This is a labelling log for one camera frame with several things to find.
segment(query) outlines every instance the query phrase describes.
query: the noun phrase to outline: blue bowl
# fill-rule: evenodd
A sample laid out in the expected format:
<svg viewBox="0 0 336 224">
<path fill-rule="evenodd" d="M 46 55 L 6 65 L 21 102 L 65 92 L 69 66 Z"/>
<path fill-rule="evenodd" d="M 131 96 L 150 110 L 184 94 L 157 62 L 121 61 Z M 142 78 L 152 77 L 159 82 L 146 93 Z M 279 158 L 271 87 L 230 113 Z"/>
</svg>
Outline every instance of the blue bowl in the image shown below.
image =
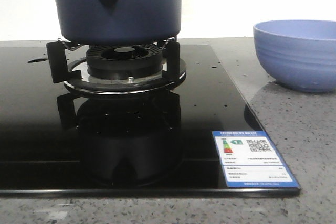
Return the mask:
<svg viewBox="0 0 336 224">
<path fill-rule="evenodd" d="M 260 64 L 280 83 L 303 92 L 336 89 L 336 22 L 274 20 L 253 32 Z"/>
</svg>

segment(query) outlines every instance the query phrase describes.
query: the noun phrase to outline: speckled gray countertop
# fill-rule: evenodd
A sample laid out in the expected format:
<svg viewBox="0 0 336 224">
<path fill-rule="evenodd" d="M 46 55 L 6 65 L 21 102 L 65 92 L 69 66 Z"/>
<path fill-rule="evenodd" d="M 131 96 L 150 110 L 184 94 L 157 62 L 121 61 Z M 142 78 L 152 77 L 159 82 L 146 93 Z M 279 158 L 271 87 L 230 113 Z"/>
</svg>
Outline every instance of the speckled gray countertop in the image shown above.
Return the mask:
<svg viewBox="0 0 336 224">
<path fill-rule="evenodd" d="M 302 187 L 293 198 L 0 198 L 0 223 L 336 223 L 336 93 L 274 83 L 252 38 L 181 39 L 210 44 Z M 0 42 L 0 46 L 40 41 Z"/>
</svg>

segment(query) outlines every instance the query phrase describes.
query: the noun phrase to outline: blue pot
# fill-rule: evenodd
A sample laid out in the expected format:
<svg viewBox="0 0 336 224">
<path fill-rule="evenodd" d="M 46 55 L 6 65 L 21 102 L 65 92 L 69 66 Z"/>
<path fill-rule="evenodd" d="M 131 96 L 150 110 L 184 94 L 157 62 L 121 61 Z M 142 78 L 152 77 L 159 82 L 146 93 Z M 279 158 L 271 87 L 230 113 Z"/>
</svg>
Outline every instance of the blue pot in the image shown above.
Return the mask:
<svg viewBox="0 0 336 224">
<path fill-rule="evenodd" d="M 284 85 L 304 92 L 336 89 L 336 22 L 274 20 L 254 26 L 262 67 Z"/>
<path fill-rule="evenodd" d="M 56 0 L 62 35 L 89 45 L 165 40 L 181 29 L 181 0 Z"/>
</svg>

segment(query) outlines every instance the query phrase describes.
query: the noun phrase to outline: black glass cooktop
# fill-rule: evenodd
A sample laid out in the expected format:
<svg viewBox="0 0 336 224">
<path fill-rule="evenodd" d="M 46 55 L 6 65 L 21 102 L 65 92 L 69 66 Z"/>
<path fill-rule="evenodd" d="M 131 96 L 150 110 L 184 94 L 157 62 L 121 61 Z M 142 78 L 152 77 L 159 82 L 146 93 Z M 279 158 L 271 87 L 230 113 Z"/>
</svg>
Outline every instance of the black glass cooktop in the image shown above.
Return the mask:
<svg viewBox="0 0 336 224">
<path fill-rule="evenodd" d="M 67 52 L 72 62 L 87 48 Z M 182 46 L 172 91 L 88 99 L 53 84 L 44 47 L 0 48 L 0 194 L 297 195 L 228 187 L 213 131 L 262 131 L 208 45 Z"/>
</svg>

